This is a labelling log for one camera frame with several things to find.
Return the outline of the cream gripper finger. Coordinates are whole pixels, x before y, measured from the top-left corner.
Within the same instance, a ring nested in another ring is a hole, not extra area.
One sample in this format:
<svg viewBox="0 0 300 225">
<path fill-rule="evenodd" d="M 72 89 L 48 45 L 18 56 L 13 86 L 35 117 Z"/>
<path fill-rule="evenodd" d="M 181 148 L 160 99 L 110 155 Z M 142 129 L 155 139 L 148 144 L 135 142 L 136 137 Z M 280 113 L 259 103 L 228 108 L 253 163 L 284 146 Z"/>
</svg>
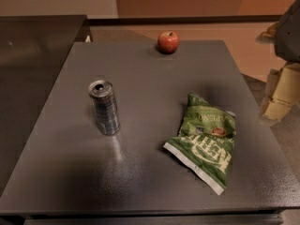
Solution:
<svg viewBox="0 0 300 225">
<path fill-rule="evenodd" d="M 262 99 L 262 117 L 280 121 L 300 99 L 300 64 L 287 62 L 280 70 L 271 69 Z"/>
</svg>

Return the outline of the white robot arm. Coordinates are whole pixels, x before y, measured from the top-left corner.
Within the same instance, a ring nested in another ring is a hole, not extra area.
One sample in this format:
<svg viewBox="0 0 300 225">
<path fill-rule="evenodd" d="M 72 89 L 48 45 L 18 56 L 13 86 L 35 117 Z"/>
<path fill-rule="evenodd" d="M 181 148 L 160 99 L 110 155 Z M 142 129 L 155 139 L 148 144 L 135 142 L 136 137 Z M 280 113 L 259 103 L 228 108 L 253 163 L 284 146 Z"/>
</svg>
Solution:
<svg viewBox="0 0 300 225">
<path fill-rule="evenodd" d="M 280 70 L 270 70 L 261 115 L 280 121 L 300 99 L 300 0 L 295 0 L 278 21 L 275 54 L 286 64 Z"/>
</svg>

